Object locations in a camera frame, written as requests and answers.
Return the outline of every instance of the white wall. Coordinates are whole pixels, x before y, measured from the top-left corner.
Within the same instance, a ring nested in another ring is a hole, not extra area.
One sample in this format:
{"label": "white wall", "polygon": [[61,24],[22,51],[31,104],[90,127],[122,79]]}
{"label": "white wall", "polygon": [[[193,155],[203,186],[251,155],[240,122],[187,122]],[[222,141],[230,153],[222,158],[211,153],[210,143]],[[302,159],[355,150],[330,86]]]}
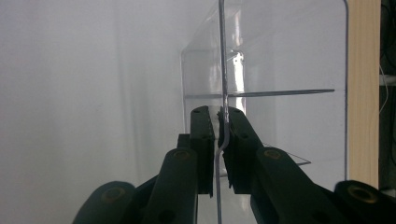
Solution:
{"label": "white wall", "polygon": [[212,3],[0,2],[1,223],[70,223],[100,185],[158,173]]}

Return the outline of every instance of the cable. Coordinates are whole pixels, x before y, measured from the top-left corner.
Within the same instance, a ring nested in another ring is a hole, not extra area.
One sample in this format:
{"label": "cable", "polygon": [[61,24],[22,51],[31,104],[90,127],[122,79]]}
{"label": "cable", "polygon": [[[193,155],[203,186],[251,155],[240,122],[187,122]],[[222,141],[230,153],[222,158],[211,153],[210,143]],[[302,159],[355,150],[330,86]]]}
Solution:
{"label": "cable", "polygon": [[[389,9],[389,15],[390,15],[390,27],[393,24],[393,27],[396,28],[396,1],[391,1],[389,0],[389,5],[390,5],[390,9],[387,8],[387,10]],[[386,50],[384,49],[384,54],[387,57],[387,60],[389,61],[388,56],[386,55]],[[396,140],[395,140],[395,136],[394,136],[394,125],[395,125],[395,113],[396,113],[396,90],[392,91],[392,96],[391,96],[392,102],[391,102],[391,111],[390,111],[390,124],[391,124],[391,129],[390,129],[390,137],[391,137],[391,144],[390,144],[390,161],[393,163],[394,166],[396,166],[396,160],[393,156],[393,146],[396,145]]]}
{"label": "cable", "polygon": [[385,98],[385,102],[384,102],[384,104],[382,104],[381,109],[379,110],[379,114],[381,114],[382,110],[383,110],[384,107],[385,107],[385,104],[386,104],[387,101],[388,101],[389,92],[388,92],[388,84],[387,84],[387,81],[386,81],[386,78],[385,78],[385,75],[384,75],[384,71],[382,70],[381,65],[379,65],[379,69],[381,70],[382,80],[384,81],[385,89],[387,90],[387,97]]}

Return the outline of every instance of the wooden strip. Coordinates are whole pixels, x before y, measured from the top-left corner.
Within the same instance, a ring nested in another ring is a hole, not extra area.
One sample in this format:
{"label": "wooden strip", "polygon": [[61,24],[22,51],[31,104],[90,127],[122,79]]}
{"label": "wooden strip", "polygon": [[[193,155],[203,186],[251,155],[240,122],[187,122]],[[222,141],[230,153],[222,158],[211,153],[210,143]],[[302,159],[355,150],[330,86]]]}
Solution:
{"label": "wooden strip", "polygon": [[348,178],[377,188],[381,1],[348,5]]}

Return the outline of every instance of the thin wire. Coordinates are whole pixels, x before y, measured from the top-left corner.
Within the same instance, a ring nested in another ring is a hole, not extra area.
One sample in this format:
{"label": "thin wire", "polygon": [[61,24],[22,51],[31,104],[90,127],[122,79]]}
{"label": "thin wire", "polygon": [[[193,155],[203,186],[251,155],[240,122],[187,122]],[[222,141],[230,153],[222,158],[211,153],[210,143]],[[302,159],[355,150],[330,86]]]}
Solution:
{"label": "thin wire", "polygon": [[223,135],[224,140],[215,155],[215,174],[216,174],[216,200],[218,206],[218,223],[222,223],[221,217],[221,187],[220,187],[220,154],[228,146],[230,137],[229,116],[228,116],[228,82],[227,82],[227,52],[225,39],[225,16],[224,0],[219,0],[219,34],[220,34],[220,66],[221,66],[221,85],[223,94]]}
{"label": "thin wire", "polygon": [[386,78],[385,78],[384,71],[382,70],[382,67],[381,67],[381,65],[379,65],[379,69],[381,70],[381,74],[382,74],[382,80],[384,81],[384,84],[385,84],[385,89],[387,90],[387,97],[385,98],[385,102],[384,102],[384,104],[382,104],[382,106],[381,106],[381,109],[379,110],[379,114],[381,114],[382,110],[383,110],[383,109],[384,109],[384,107],[385,107],[385,104],[386,104],[386,103],[387,103],[387,101],[388,101],[389,92],[388,92],[388,84],[387,84],[387,80],[386,80]]}
{"label": "thin wire", "polygon": [[[262,142],[262,144],[265,145],[266,147],[273,147],[273,146],[271,146],[271,145],[269,145],[269,144],[267,144],[267,143],[264,143],[264,142]],[[296,156],[296,155],[291,154],[291,153],[289,153],[289,152],[287,152],[287,151],[285,151],[285,152],[286,152],[287,154],[293,156],[293,157],[296,157],[296,158],[298,158],[298,159],[304,161],[304,162],[302,162],[302,163],[297,163],[297,162],[296,162],[296,164],[299,165],[299,166],[301,166],[301,165],[307,165],[307,164],[311,164],[311,163],[312,163],[311,161],[306,160],[306,159],[304,159],[304,158],[302,158],[302,157]]]}

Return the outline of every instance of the clear acrylic sheet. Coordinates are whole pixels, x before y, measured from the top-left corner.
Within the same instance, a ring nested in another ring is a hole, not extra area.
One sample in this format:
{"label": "clear acrylic sheet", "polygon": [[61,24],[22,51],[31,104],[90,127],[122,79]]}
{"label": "clear acrylic sheet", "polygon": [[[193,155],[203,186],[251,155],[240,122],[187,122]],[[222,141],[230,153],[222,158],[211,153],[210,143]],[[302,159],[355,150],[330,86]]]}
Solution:
{"label": "clear acrylic sheet", "polygon": [[[287,151],[315,183],[332,189],[347,171],[346,2],[225,1],[227,74],[219,6],[182,51],[186,130],[191,110],[219,108],[228,95],[226,102],[245,112],[265,145]],[[255,223],[248,196],[233,195],[227,178],[220,183],[223,222]],[[216,222],[208,216],[216,209],[213,201],[200,197],[199,223]]]}

